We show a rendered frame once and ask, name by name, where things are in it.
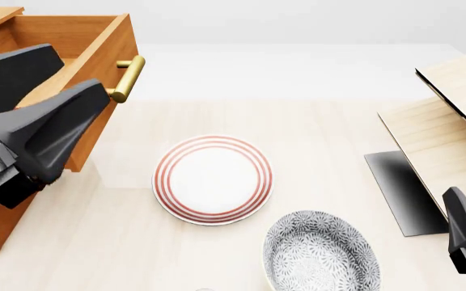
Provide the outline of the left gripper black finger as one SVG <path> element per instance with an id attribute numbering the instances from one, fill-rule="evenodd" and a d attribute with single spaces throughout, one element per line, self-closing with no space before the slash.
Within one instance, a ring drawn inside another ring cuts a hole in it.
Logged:
<path id="1" fill-rule="evenodd" d="M 89 79 L 32 106 L 0 113 L 0 141 L 27 176 L 58 179 L 80 137 L 108 106 L 98 79 Z"/>
<path id="2" fill-rule="evenodd" d="M 51 44 L 0 53 L 0 113 L 10 111 L 64 62 Z"/>

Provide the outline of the wooden drawer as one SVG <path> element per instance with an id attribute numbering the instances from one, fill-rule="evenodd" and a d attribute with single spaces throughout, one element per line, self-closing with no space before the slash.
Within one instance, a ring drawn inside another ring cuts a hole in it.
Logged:
<path id="1" fill-rule="evenodd" d="M 125 73 L 117 63 L 138 55 L 129 14 L 16 15 L 0 21 L 0 53 L 38 44 L 51 44 L 65 65 L 27 94 L 21 108 L 92 78 L 113 89 Z"/>

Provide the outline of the pale wooden stand, black panel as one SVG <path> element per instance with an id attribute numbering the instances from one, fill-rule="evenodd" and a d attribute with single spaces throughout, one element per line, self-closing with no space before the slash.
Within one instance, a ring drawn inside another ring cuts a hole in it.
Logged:
<path id="1" fill-rule="evenodd" d="M 466 55 L 415 73 L 434 96 L 380 111 L 398 149 L 365 157 L 406 237 L 448 232 L 443 193 L 466 195 Z"/>

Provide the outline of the grey patterned bowl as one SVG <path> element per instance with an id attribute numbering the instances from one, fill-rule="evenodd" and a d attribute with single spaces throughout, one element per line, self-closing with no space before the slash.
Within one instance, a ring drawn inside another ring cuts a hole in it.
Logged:
<path id="1" fill-rule="evenodd" d="M 265 275 L 273 291 L 380 291 L 378 260 L 347 221 L 315 210 L 280 217 L 265 235 Z"/>

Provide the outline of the white plate with red rings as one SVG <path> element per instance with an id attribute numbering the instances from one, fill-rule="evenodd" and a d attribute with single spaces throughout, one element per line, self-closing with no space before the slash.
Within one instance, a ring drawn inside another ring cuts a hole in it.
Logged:
<path id="1" fill-rule="evenodd" d="M 169 149 L 155 167 L 151 184 L 159 205 L 174 217 L 219 226 L 260 210 L 273 193 L 274 173 L 251 142 L 203 135 Z"/>

